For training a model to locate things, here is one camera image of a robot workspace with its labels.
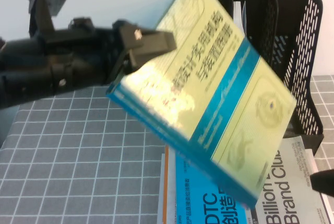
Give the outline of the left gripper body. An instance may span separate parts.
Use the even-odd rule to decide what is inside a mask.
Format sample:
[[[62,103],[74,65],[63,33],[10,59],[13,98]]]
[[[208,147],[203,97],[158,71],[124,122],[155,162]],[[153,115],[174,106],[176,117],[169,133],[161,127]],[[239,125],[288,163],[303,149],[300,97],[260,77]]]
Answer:
[[[45,55],[57,85],[110,84],[111,70],[124,51],[120,28],[126,22],[118,20],[110,28],[98,28],[89,18],[77,18],[68,29],[46,36]]]

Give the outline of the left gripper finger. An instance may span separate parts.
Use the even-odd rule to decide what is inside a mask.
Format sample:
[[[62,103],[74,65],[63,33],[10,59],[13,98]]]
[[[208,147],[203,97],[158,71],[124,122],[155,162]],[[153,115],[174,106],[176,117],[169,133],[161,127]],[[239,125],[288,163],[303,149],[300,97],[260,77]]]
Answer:
[[[129,67],[129,51],[123,51],[116,59],[115,65],[113,66],[110,73],[111,83],[117,83],[120,78],[124,76],[124,72]]]
[[[131,74],[148,61],[177,48],[172,32],[141,28],[128,22],[121,26],[120,36],[125,52],[122,60],[125,74]]]

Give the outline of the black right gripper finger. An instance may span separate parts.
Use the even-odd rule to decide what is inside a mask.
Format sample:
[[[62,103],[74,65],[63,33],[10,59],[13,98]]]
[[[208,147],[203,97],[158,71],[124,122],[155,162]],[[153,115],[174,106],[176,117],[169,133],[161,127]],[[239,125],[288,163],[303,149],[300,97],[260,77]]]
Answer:
[[[312,189],[334,197],[334,171],[333,169],[315,172],[310,175]]]

